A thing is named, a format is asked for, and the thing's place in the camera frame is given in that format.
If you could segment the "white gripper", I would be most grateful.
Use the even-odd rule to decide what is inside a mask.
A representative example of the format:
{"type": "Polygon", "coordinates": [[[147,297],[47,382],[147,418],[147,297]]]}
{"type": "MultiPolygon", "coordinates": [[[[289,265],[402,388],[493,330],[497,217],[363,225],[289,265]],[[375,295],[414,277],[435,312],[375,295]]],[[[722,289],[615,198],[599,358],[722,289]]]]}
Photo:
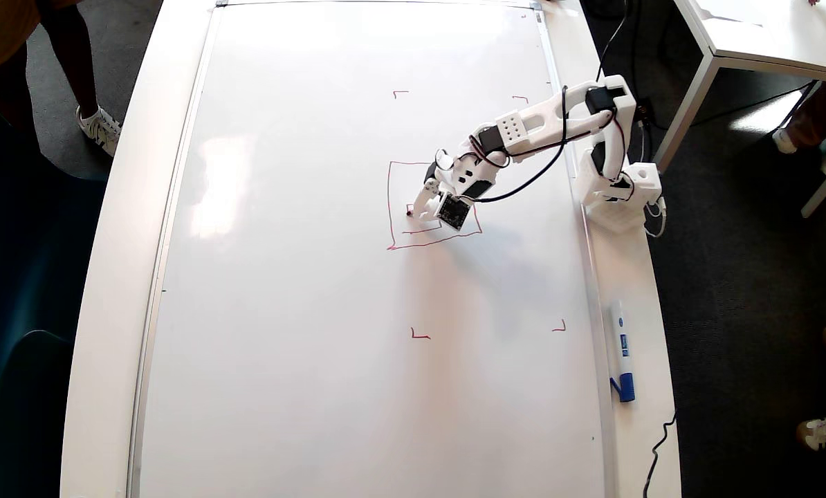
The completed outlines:
{"type": "Polygon", "coordinates": [[[411,205],[421,223],[439,221],[439,195],[459,196],[466,202],[484,202],[496,184],[497,166],[479,156],[435,156],[423,188],[411,205]]]}

